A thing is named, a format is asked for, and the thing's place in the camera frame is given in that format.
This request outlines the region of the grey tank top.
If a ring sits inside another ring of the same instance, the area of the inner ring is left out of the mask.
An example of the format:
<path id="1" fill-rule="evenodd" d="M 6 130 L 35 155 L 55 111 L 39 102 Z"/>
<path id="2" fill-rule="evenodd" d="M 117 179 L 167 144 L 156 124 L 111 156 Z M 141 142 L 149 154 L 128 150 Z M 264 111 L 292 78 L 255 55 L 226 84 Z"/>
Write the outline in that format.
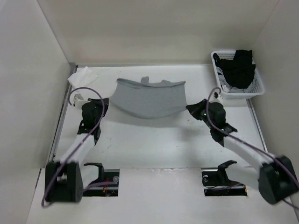
<path id="1" fill-rule="evenodd" d="M 185 81 L 150 83 L 149 77 L 139 82 L 119 78 L 110 102 L 137 118 L 168 117 L 186 110 Z"/>

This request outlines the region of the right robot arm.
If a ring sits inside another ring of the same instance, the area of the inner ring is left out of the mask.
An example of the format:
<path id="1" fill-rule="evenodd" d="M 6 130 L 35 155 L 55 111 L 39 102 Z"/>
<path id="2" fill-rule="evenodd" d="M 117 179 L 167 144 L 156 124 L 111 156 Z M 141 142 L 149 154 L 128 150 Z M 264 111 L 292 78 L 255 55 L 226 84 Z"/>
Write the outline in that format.
<path id="1" fill-rule="evenodd" d="M 226 111 L 218 101 L 207 99 L 187 105 L 187 111 L 196 120 L 203 121 L 210 129 L 213 140 L 245 160 L 253 171 L 240 168 L 224 168 L 217 172 L 221 184 L 232 180 L 258 190 L 269 204 L 277 204 L 299 191 L 299 182 L 291 160 L 286 156 L 276 157 L 242 140 L 236 128 L 226 122 Z"/>

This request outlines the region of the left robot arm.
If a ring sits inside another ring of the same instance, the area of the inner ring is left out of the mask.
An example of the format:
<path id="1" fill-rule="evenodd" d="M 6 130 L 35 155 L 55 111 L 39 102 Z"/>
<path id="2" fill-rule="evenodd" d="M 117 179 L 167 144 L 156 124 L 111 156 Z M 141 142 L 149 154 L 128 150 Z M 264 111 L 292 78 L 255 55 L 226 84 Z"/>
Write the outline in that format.
<path id="1" fill-rule="evenodd" d="M 84 191 L 104 184 L 103 165 L 84 163 L 84 159 L 100 139 L 100 121 L 108 106 L 108 98 L 90 98 L 82 105 L 82 120 L 75 141 L 59 159 L 46 165 L 43 203 L 78 203 Z"/>

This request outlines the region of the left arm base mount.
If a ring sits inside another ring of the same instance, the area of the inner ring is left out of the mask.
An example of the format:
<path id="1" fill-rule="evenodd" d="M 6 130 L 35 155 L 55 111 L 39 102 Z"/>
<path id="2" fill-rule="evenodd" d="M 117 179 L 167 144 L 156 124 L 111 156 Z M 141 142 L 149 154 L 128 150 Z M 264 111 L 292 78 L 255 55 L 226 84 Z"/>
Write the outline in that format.
<path id="1" fill-rule="evenodd" d="M 83 197 L 115 197 L 118 196 L 120 170 L 84 168 L 82 170 Z"/>

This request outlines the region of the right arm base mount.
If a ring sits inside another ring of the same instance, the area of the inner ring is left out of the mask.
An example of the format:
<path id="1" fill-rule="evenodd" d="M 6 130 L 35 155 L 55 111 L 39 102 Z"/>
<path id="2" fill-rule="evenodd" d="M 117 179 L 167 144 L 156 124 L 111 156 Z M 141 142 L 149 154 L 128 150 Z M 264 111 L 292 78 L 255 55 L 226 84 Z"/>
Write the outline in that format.
<path id="1" fill-rule="evenodd" d="M 246 186 L 228 178 L 226 169 L 237 162 L 226 161 L 217 168 L 201 170 L 205 196 L 247 196 Z"/>

